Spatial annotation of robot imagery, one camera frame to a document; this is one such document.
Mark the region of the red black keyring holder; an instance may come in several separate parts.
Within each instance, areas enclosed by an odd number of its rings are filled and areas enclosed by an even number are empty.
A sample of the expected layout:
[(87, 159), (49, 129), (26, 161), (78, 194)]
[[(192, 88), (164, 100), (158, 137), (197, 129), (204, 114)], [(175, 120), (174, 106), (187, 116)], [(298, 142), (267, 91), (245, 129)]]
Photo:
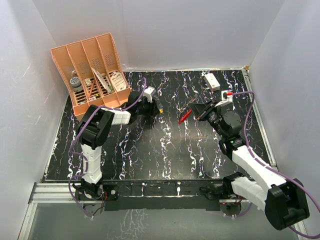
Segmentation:
[(178, 124), (182, 124), (189, 116), (190, 114), (192, 113), (193, 111), (190, 109), (178, 122)]

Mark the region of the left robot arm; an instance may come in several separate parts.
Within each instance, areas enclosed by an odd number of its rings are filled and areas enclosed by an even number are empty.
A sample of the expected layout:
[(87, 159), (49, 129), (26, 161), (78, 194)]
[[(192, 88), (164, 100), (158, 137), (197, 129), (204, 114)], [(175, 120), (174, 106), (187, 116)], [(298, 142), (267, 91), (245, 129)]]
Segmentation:
[(138, 116), (154, 118), (161, 111), (154, 97), (154, 87), (147, 87), (142, 93), (132, 91), (127, 102), (120, 108), (91, 105), (78, 124), (76, 134), (82, 152), (77, 152), (83, 160), (80, 186), (73, 187), (87, 198), (100, 199), (103, 195), (101, 153), (112, 126), (130, 125)]

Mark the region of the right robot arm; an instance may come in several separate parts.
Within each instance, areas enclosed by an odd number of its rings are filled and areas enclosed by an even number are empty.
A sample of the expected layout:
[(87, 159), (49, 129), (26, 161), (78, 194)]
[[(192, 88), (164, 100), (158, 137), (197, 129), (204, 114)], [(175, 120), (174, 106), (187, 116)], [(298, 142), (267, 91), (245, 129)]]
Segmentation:
[(264, 214), (276, 230), (283, 230), (309, 218), (310, 211), (305, 192), (298, 182), (291, 182), (268, 169), (240, 132), (240, 116), (234, 111), (222, 112), (220, 102), (190, 104), (197, 120), (207, 121), (220, 135), (221, 152), (232, 162), (243, 168), (250, 177), (240, 172), (224, 177), (223, 194), (233, 199), (237, 195), (249, 200)]

